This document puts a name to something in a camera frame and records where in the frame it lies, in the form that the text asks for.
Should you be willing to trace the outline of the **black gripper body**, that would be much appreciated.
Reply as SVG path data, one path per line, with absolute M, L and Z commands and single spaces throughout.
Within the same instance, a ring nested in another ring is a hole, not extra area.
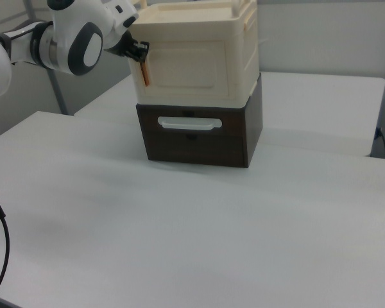
M 138 42 L 132 37 L 131 33 L 126 31 L 116 45 L 104 50 L 120 57 L 137 58 L 137 44 Z

